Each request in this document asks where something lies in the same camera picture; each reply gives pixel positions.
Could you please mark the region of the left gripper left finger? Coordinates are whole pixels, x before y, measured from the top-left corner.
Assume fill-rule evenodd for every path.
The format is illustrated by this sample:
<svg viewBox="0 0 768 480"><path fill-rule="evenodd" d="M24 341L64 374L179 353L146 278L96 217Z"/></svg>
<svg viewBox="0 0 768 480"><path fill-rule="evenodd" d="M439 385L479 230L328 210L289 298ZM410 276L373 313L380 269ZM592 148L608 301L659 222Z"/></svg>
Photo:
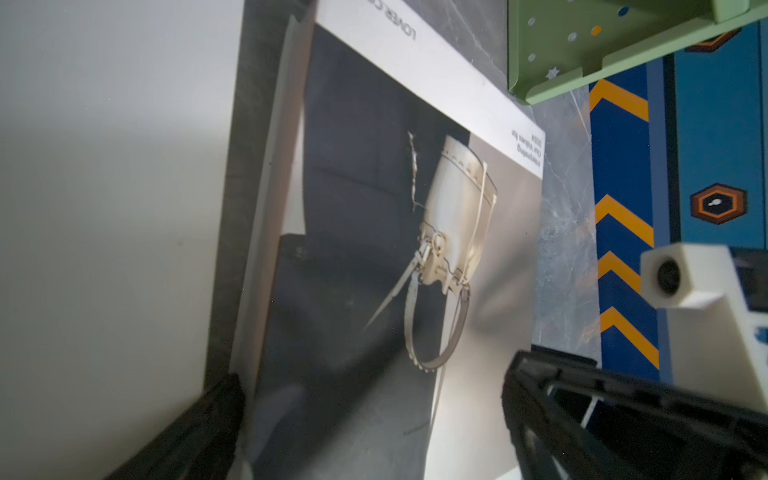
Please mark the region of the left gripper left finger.
<svg viewBox="0 0 768 480"><path fill-rule="evenodd" d="M235 458L245 395L231 373L137 454L110 479L225 479Z"/></svg>

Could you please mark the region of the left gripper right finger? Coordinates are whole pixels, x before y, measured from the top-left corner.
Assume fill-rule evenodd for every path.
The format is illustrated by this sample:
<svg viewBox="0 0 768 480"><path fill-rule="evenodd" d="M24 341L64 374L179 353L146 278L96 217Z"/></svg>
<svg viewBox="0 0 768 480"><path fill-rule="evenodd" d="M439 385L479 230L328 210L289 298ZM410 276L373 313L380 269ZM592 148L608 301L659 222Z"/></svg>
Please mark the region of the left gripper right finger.
<svg viewBox="0 0 768 480"><path fill-rule="evenodd" d="M767 417L596 361L515 354L501 403L525 479L764 479Z"/></svg>

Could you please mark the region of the white book with brown pattern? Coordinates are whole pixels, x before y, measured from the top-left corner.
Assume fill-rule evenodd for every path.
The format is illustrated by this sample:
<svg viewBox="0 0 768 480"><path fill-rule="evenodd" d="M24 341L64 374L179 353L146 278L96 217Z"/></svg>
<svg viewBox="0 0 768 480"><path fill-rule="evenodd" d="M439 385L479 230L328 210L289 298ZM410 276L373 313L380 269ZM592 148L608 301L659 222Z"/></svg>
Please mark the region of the white book with brown pattern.
<svg viewBox="0 0 768 480"><path fill-rule="evenodd" d="M202 394L240 1L1 5L1 475L101 479Z"/></svg>

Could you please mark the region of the green wooden two-tier shelf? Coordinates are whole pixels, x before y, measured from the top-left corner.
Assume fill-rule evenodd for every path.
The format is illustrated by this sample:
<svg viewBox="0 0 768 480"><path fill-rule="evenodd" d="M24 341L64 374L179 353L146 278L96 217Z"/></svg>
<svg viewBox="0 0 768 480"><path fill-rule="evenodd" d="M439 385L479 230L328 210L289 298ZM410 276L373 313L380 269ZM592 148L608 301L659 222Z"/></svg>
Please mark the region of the green wooden two-tier shelf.
<svg viewBox="0 0 768 480"><path fill-rule="evenodd" d="M535 105L761 20L764 1L511 1L508 90Z"/></svg>

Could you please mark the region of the LOVER black white book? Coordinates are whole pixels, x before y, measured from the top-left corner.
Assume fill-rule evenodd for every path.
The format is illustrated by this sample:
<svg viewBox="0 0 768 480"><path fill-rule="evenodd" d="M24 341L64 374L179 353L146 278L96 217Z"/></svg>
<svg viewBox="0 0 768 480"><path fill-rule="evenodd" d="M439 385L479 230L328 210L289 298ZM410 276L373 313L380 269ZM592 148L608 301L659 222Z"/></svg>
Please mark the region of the LOVER black white book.
<svg viewBox="0 0 768 480"><path fill-rule="evenodd" d="M290 25L241 305L256 479L519 473L544 132L402 1Z"/></svg>

